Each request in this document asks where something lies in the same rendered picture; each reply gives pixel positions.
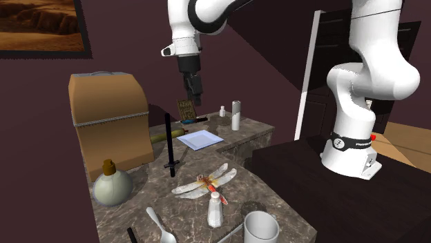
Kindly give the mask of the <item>brown patterned book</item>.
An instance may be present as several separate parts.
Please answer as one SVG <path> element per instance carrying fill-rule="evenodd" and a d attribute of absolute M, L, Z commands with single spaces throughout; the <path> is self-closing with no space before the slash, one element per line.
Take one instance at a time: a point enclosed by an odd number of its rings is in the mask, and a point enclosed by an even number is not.
<path fill-rule="evenodd" d="M 194 104 L 190 99 L 177 100 L 181 120 L 190 120 L 197 117 Z"/>

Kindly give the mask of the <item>white salt shaker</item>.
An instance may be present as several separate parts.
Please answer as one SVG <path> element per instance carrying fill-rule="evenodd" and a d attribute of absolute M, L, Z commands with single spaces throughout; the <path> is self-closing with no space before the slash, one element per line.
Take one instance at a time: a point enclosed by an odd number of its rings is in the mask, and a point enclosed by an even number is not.
<path fill-rule="evenodd" d="M 219 192 L 212 192 L 209 200 L 209 208 L 207 213 L 208 225 L 212 228 L 218 228 L 223 223 L 222 202 Z"/>

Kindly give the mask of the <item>white mug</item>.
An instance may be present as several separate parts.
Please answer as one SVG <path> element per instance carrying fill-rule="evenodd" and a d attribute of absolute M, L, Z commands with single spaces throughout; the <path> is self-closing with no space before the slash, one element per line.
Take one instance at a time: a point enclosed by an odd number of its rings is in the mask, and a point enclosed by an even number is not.
<path fill-rule="evenodd" d="M 277 243 L 280 226 L 276 216 L 264 211 L 252 211 L 244 220 L 244 243 Z"/>

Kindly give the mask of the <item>black toy sword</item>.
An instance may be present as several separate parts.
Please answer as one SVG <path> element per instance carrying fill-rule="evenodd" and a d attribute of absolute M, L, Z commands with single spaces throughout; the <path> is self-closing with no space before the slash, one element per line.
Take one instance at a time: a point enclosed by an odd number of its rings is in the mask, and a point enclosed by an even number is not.
<path fill-rule="evenodd" d="M 166 128 L 166 141 L 168 146 L 169 162 L 164 165 L 165 168 L 169 168 L 171 177 L 175 177 L 175 165 L 179 164 L 178 160 L 174 160 L 173 156 L 173 143 L 172 143 L 172 130 L 171 130 L 171 119 L 170 114 L 166 113 L 165 118 L 165 128 Z"/>

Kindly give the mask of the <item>white knife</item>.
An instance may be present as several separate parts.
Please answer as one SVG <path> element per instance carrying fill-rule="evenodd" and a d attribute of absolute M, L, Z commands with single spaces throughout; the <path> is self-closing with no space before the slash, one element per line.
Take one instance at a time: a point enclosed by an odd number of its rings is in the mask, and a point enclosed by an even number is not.
<path fill-rule="evenodd" d="M 230 233 L 228 233 L 226 236 L 224 236 L 221 240 L 219 240 L 217 243 L 224 243 L 226 240 L 228 240 L 232 235 L 237 233 L 240 229 L 242 229 L 243 224 L 240 224 L 237 226 L 234 230 L 232 230 Z"/>

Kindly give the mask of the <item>brown bread box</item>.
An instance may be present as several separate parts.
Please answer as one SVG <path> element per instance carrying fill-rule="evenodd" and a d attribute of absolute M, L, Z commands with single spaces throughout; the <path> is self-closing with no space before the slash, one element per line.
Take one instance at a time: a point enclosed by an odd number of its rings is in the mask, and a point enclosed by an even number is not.
<path fill-rule="evenodd" d="M 72 74 L 68 85 L 73 126 L 88 179 L 102 173 L 104 160 L 127 171 L 155 159 L 149 135 L 149 105 L 131 74 Z"/>

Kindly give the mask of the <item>round pale bottle brown cap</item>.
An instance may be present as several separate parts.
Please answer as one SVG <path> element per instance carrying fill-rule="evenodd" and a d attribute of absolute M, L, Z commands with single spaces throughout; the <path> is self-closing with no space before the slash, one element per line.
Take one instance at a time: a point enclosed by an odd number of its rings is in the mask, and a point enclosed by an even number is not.
<path fill-rule="evenodd" d="M 93 197 L 103 206 L 118 206 L 124 203 L 133 190 L 131 176 L 122 170 L 117 170 L 111 159 L 105 159 L 102 174 L 93 184 Z"/>

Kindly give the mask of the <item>red dragonfly figure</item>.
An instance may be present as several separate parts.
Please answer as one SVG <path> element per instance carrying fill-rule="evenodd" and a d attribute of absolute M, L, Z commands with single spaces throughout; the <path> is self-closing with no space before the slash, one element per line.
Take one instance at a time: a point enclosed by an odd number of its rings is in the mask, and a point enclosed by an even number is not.
<path fill-rule="evenodd" d="M 191 200 L 202 197 L 208 192 L 216 192 L 218 187 L 230 182 L 237 175 L 235 168 L 227 172 L 228 166 L 228 163 L 224 163 L 210 175 L 198 175 L 195 182 L 178 186 L 171 192 L 176 197 Z"/>

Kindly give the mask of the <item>white spoon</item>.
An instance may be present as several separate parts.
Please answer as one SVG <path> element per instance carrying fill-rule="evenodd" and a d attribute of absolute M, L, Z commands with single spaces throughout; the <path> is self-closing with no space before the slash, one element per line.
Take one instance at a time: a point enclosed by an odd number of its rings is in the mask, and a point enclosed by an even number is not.
<path fill-rule="evenodd" d="M 160 243 L 177 243 L 175 236 L 172 233 L 167 232 L 162 224 L 160 223 L 155 211 L 152 207 L 147 207 L 146 212 L 149 217 L 157 224 L 159 229 L 161 230 L 161 238 Z"/>

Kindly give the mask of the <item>pale blue square plate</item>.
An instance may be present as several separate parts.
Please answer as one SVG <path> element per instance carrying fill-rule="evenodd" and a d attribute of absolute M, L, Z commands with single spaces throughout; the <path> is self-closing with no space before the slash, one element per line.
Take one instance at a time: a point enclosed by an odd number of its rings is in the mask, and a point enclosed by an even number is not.
<path fill-rule="evenodd" d="M 199 130 L 194 133 L 179 136 L 177 139 L 193 150 L 200 150 L 224 141 L 223 138 L 207 130 Z"/>

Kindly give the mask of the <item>dark door white frame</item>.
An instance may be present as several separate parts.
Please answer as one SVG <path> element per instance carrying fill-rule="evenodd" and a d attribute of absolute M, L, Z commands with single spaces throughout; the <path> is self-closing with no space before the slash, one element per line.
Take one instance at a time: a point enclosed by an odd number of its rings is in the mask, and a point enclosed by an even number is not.
<path fill-rule="evenodd" d="M 361 62 L 360 56 L 348 44 L 350 16 L 351 9 L 332 12 L 317 10 L 314 13 L 295 140 L 316 135 L 328 138 L 333 131 L 336 102 L 327 86 L 327 74 L 337 64 Z M 421 21 L 399 24 L 399 49 L 407 61 L 420 25 Z M 376 114 L 373 132 L 383 134 L 394 101 L 366 100 L 372 101 L 370 108 Z"/>

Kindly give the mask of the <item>olive rolling pin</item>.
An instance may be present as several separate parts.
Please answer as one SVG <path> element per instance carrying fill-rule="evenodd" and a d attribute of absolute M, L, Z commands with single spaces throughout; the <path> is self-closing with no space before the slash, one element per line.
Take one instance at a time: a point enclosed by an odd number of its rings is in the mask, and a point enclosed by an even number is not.
<path fill-rule="evenodd" d="M 172 130 L 171 131 L 171 138 L 183 136 L 187 132 L 188 132 L 188 130 L 185 130 L 183 128 L 178 129 L 178 130 Z M 151 143 L 155 144 L 155 143 L 163 142 L 163 141 L 167 140 L 167 134 L 166 133 L 162 133 L 162 134 L 159 134 L 159 135 L 153 135 L 153 136 L 150 136 L 150 138 L 151 138 Z"/>

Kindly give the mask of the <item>dark robot stand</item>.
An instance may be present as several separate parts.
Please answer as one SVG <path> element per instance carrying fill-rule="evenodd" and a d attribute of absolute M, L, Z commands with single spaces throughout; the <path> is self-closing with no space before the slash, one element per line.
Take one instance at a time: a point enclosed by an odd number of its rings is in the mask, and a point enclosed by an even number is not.
<path fill-rule="evenodd" d="M 321 136 L 253 151 L 250 170 L 317 230 L 316 243 L 431 243 L 431 174 L 378 155 L 370 180 L 325 168 Z"/>

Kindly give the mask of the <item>framed desert wall picture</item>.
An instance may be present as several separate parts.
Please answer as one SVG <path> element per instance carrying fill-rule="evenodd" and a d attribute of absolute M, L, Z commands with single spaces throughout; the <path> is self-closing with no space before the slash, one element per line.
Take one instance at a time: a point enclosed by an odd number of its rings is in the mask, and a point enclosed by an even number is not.
<path fill-rule="evenodd" d="M 92 59 L 82 0 L 0 0 L 0 59 Z"/>

